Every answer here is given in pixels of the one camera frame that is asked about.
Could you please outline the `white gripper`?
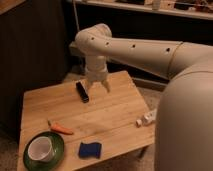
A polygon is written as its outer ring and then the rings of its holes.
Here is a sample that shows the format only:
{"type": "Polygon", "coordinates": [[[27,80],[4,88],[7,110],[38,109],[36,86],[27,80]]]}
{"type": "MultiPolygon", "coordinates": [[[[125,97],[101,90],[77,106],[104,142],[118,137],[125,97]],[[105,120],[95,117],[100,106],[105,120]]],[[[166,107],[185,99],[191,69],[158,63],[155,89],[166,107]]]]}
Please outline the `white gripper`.
{"type": "Polygon", "coordinates": [[[108,69],[105,56],[87,56],[86,57],[86,90],[89,92],[94,82],[101,82],[106,88],[107,92],[110,92],[110,85],[106,80],[108,69]]]}

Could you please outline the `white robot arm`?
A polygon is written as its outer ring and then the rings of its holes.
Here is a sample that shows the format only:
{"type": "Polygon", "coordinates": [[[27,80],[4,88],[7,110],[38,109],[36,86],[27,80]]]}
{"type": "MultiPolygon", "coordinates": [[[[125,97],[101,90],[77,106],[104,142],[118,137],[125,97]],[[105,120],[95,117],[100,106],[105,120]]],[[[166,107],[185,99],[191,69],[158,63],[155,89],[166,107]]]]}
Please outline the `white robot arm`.
{"type": "Polygon", "coordinates": [[[157,108],[155,171],[213,171],[213,46],[114,38],[97,24],[77,33],[86,78],[100,78],[102,56],[169,81],[157,108]]]}

